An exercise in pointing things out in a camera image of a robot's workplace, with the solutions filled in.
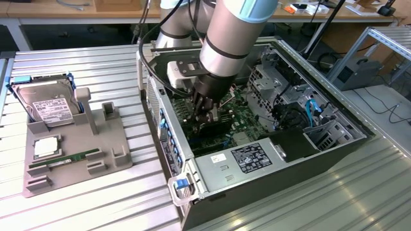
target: green circuit board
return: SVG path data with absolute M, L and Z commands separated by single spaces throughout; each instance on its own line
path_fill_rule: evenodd
M 191 150 L 196 156 L 207 155 L 240 145 L 240 143 L 235 141 L 235 137 L 237 137 L 239 134 L 245 135 L 248 138 L 247 140 L 256 141 L 259 136 L 267 133 L 265 128 L 255 119 L 255 115 L 251 109 L 244 104 L 244 99 L 240 93 L 237 91 L 229 92 L 223 97 L 221 102 L 225 102 L 228 99 L 231 100 L 219 108 L 219 111 L 225 112 L 232 110 L 233 120 L 231 129 L 227 133 L 216 134 L 215 136 L 207 138 L 199 138 L 196 136 L 199 124 L 191 118 L 191 99 L 171 99 L 172 107 L 184 131 L 184 135 L 188 140 Z

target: ribbed metal table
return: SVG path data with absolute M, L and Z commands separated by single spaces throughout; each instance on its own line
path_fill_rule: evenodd
M 0 230 L 180 229 L 140 106 L 135 52 L 135 46 L 30 51 L 9 61 L 13 76 L 69 70 L 77 87 L 92 91 L 92 107 L 115 102 L 135 165 L 22 198 L 25 113 L 6 95 L 0 119 Z M 193 230 L 408 230 L 409 226 L 411 161 L 379 136 L 328 172 Z
M 143 113 L 136 46 L 18 52 L 12 76 L 69 71 L 91 90 L 91 108 L 120 108 L 133 166 L 32 198 L 21 196 L 26 113 L 5 96 L 0 121 L 0 230 L 179 230 L 165 177 Z

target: white label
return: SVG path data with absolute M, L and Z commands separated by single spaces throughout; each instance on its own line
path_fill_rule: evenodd
M 33 106 L 46 124 L 72 119 L 65 98 L 33 102 Z
M 223 160 L 227 160 L 224 153 L 213 155 L 211 157 L 211 161 L 212 161 L 213 164 L 223 161 Z

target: warning label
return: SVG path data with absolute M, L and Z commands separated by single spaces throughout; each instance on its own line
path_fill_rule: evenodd
M 72 119 L 65 98 L 33 102 L 33 106 L 46 124 Z
M 272 165 L 268 156 L 259 145 L 255 143 L 231 151 L 243 173 L 249 173 L 268 165 Z

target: barcode sticker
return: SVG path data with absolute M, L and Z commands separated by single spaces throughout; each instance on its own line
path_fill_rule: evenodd
M 46 124 L 72 119 L 65 98 L 33 102 L 33 106 Z

